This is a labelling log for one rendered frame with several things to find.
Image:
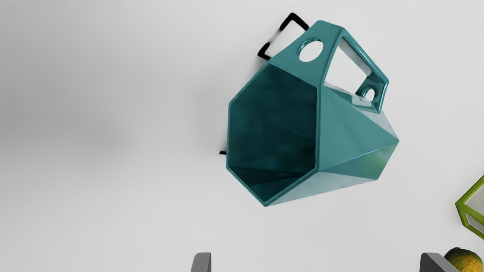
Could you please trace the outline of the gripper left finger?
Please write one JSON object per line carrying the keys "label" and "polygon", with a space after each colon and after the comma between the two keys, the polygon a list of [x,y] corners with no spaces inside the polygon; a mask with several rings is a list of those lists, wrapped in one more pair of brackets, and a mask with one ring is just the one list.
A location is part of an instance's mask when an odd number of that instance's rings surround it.
{"label": "gripper left finger", "polygon": [[211,253],[200,252],[195,254],[191,272],[212,272],[211,269]]}

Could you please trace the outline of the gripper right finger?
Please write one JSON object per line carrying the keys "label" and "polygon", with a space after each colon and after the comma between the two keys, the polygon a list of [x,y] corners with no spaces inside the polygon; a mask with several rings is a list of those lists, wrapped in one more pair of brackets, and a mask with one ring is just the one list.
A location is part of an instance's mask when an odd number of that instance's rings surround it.
{"label": "gripper right finger", "polygon": [[439,253],[422,253],[420,272],[459,272]]}

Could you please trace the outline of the teal faceted mug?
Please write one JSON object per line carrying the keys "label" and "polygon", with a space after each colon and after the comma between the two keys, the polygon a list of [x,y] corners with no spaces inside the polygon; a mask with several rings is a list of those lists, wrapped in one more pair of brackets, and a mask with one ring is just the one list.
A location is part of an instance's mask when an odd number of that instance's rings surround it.
{"label": "teal faceted mug", "polygon": [[[338,48],[366,75],[355,93],[325,82]],[[377,180],[399,143],[388,84],[346,29],[315,22],[229,103],[228,171],[265,207]]]}

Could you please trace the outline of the yellow green citrus fruit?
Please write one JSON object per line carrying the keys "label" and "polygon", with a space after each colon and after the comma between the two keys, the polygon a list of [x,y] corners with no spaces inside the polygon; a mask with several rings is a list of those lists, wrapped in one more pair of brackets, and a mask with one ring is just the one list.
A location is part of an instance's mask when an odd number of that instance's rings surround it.
{"label": "yellow green citrus fruit", "polygon": [[484,262],[473,251],[455,247],[449,250],[444,258],[455,267],[458,272],[484,272]]}

